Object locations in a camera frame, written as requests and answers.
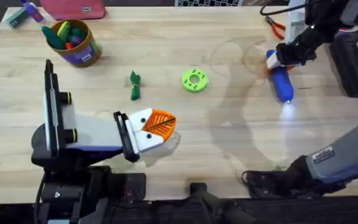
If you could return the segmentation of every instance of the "cable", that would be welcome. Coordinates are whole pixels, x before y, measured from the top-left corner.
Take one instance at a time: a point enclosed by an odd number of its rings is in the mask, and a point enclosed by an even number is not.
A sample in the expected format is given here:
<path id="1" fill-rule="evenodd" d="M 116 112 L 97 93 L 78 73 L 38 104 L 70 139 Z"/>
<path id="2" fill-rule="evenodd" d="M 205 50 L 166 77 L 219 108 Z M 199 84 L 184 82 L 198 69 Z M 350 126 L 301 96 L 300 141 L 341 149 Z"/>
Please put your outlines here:
<path id="1" fill-rule="evenodd" d="M 272 15 L 277 15 L 277 14 L 281 14 L 281 13 L 284 13 L 284 12 L 290 12 L 290 11 L 294 11 L 294 10 L 297 10 L 297 9 L 301 9 L 301 8 L 306 7 L 306 6 L 312 6 L 312 5 L 314 5 L 316 3 L 319 3 L 321 1 L 324 1 L 324 0 L 316 0 L 314 2 L 308 2 L 308 3 L 304 3 L 302 5 L 294 6 L 294 7 L 288 8 L 288 9 L 282 9 L 282 10 L 273 11 L 273 12 L 264 12 L 264 9 L 271 3 L 271 1 L 270 1 L 267 4 L 265 4 L 264 6 L 262 6 L 262 8 L 260 9 L 259 13 L 262 16 L 272 16 Z"/>
<path id="2" fill-rule="evenodd" d="M 45 176 L 45 172 L 44 172 L 44 174 L 43 174 L 43 176 L 42 176 L 42 179 L 41 179 L 40 186 L 38 187 L 37 196 L 35 197 L 35 203 L 34 203 L 34 224 L 38 224 L 38 206 L 39 206 L 40 199 L 41 199 L 41 192 L 42 192 L 42 189 L 44 188 L 45 179 L 46 179 L 46 176 Z"/>

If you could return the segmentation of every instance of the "pencil holder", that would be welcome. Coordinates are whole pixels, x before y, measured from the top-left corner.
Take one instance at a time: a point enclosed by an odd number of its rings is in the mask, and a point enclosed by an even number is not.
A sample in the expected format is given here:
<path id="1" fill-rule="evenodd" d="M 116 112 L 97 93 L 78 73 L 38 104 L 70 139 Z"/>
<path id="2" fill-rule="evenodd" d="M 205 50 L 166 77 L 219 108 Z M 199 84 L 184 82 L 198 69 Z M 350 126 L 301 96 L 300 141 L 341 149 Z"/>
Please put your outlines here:
<path id="1" fill-rule="evenodd" d="M 58 50 L 50 46 L 56 53 L 62 56 L 67 62 L 77 67 L 89 67 L 94 64 L 101 56 L 101 51 L 93 39 L 92 32 L 88 26 L 79 19 L 66 19 L 60 21 L 51 27 L 51 30 L 58 32 L 64 22 L 69 22 L 71 28 L 77 28 L 85 33 L 85 40 L 70 50 Z"/>

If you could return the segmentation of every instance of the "wooden table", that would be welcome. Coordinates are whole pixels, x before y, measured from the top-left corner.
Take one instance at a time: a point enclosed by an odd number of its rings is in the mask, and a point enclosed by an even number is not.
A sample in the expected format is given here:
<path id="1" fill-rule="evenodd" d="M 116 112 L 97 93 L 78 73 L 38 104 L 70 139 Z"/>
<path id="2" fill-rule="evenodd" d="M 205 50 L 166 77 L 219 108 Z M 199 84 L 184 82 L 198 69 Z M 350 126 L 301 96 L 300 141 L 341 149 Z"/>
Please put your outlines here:
<path id="1" fill-rule="evenodd" d="M 4 18 L 17 8 L 9 8 Z M 54 23 L 43 10 L 46 25 Z M 242 171 L 285 167 L 358 125 L 358 99 L 344 96 L 326 49 L 290 72 L 295 100 L 281 105 L 263 75 L 264 55 L 278 43 L 259 7 L 109 7 L 86 21 L 103 49 L 89 68 L 74 68 L 45 43 L 43 24 L 0 26 L 0 203 L 33 202 L 42 170 L 30 161 L 30 139 L 43 122 L 45 59 L 76 111 L 111 118 L 152 107 L 174 114 L 180 139 L 130 164 L 117 156 L 116 172 L 145 172 L 147 199 L 183 198 L 190 182 L 206 182 L 220 197 L 248 197 Z M 284 23 L 286 15 L 274 17 Z M 185 70 L 209 75 L 209 87 L 188 93 Z M 129 74 L 142 77 L 142 98 L 130 100 Z M 336 195 L 358 195 L 358 181 Z"/>

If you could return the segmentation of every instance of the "blue spray bottle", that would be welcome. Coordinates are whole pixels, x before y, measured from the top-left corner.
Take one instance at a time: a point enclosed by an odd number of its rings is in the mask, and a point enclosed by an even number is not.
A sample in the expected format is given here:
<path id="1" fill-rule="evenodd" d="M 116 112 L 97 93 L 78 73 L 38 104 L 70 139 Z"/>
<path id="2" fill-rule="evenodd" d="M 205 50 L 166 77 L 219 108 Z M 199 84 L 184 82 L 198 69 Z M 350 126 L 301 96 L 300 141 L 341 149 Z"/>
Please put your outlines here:
<path id="1" fill-rule="evenodd" d="M 27 11 L 27 13 L 37 22 L 42 22 L 44 17 L 38 11 L 36 6 L 31 2 L 27 2 L 27 0 L 20 0 L 23 4 L 23 7 Z"/>

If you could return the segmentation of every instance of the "green gear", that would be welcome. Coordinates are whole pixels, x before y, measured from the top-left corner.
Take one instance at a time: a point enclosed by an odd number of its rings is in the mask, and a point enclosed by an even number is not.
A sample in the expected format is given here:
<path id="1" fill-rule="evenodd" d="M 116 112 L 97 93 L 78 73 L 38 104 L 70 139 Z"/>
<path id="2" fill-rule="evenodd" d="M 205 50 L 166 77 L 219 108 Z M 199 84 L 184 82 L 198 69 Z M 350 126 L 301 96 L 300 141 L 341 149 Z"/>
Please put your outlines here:
<path id="1" fill-rule="evenodd" d="M 208 86 L 208 77 L 199 69 L 187 70 L 181 77 L 181 84 L 186 91 L 199 93 Z"/>

